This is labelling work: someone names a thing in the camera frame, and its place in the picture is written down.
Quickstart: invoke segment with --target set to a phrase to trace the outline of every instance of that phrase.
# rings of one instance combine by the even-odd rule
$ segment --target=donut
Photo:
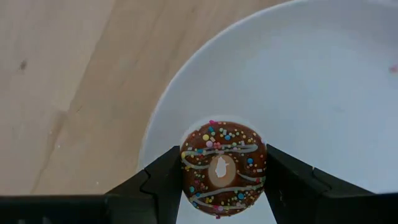
[[[184,194],[207,214],[237,214],[263,192],[267,148],[247,126],[210,121],[187,134],[180,155]]]

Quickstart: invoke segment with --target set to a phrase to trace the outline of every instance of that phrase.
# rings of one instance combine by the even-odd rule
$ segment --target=colorful sprinkle
[[[211,147],[211,146],[213,146],[213,143],[212,143],[212,141],[207,141],[207,142],[206,142],[206,146],[207,146],[207,147]]]

